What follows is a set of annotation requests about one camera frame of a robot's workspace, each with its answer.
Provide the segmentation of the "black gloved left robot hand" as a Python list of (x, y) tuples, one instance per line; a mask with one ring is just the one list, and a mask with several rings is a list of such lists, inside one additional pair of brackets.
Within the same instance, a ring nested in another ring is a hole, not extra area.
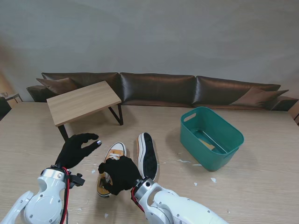
[(101, 146), (99, 136), (94, 133), (82, 133), (71, 136), (63, 145), (55, 165), (59, 168), (71, 169), (85, 157)]

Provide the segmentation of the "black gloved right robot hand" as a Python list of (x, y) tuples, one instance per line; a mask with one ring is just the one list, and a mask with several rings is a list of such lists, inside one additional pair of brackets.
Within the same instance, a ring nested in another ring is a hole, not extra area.
[(126, 156), (121, 156), (118, 160), (107, 159), (99, 165), (98, 171), (100, 174), (106, 172), (111, 177), (112, 184), (106, 183), (103, 186), (113, 195), (132, 189), (137, 180), (142, 179), (137, 166)]

